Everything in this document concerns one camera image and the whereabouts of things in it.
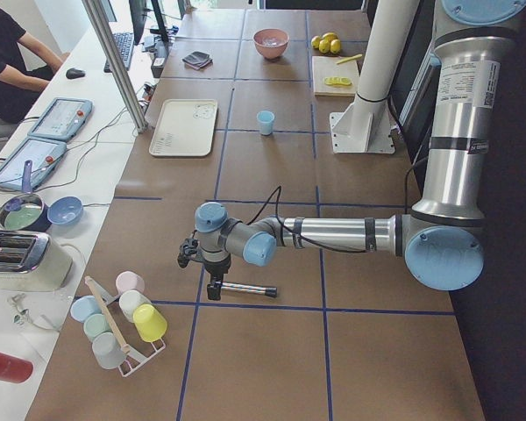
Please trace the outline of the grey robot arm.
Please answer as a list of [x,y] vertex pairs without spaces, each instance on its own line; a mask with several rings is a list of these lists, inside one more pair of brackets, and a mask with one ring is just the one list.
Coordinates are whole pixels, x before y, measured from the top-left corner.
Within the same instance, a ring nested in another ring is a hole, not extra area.
[[421,199],[377,218],[283,218],[243,223],[216,202],[195,211],[195,230],[179,264],[203,265],[207,295],[221,296],[233,256],[263,267],[280,246],[401,256],[423,285],[462,289],[484,266],[483,212],[477,204],[489,126],[504,56],[514,47],[524,1],[438,1],[430,56],[440,67]]

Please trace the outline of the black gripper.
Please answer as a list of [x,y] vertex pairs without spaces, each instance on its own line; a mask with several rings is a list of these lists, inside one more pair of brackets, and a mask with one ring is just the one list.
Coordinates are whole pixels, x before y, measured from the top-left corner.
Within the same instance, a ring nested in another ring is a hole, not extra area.
[[220,261],[206,260],[203,265],[210,274],[210,283],[207,285],[207,297],[210,301],[220,301],[222,282],[231,267],[231,257],[226,257]]

